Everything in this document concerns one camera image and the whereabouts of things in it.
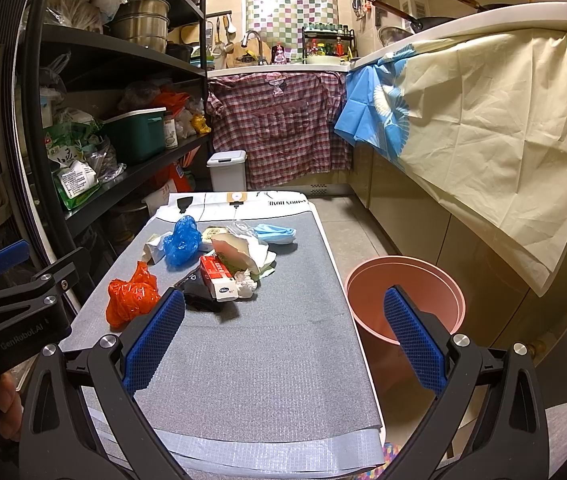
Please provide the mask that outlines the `person left hand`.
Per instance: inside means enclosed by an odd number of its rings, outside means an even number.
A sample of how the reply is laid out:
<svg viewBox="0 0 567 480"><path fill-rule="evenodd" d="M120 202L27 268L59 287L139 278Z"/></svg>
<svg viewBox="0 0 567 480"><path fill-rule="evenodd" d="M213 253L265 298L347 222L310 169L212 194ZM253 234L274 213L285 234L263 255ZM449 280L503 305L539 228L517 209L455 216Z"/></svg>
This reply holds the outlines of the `person left hand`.
<svg viewBox="0 0 567 480"><path fill-rule="evenodd" d="M11 374L0 376L0 435L18 442L21 437L22 405Z"/></svg>

